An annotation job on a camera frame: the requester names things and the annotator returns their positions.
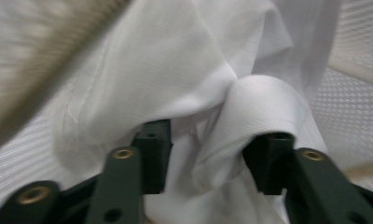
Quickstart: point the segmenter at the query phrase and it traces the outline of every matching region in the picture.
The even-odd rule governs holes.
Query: blurred object
[[[127,1],[0,1],[0,146],[52,96],[61,71]]]

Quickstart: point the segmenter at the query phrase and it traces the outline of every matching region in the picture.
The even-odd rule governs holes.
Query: white fabric
[[[59,165],[89,177],[141,124],[172,119],[166,192],[145,196],[153,223],[283,223],[281,198],[256,192],[240,151],[275,131],[325,150],[305,98],[337,11],[332,0],[133,1],[72,61],[47,110]]]

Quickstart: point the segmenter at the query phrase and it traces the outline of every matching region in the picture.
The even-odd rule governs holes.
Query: white cloth
[[[166,192],[145,196],[153,223],[283,223],[279,198],[256,192],[240,151],[275,131],[325,150],[305,101],[337,12],[332,0],[133,1],[72,61],[48,108],[60,165],[89,177],[144,122],[172,119]]]

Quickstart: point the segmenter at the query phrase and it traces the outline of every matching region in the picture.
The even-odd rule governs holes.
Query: black clamp
[[[0,208],[0,224],[143,224],[143,195],[164,191],[169,120],[146,123],[130,147],[112,150],[100,175],[60,191],[53,181],[18,189]]]
[[[294,137],[255,138],[243,157],[258,191],[280,195],[292,224],[373,224],[373,192],[351,184],[324,153],[294,150]]]

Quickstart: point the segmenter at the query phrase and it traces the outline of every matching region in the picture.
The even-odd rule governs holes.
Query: white mesh panel
[[[373,85],[327,69],[312,110],[329,154],[340,168],[373,163]],[[373,174],[356,181],[373,188]]]
[[[343,0],[329,66],[373,84],[373,0]]]
[[[48,121],[42,116],[0,149],[0,203],[15,189],[37,180],[57,181],[63,188],[81,181],[53,157]]]

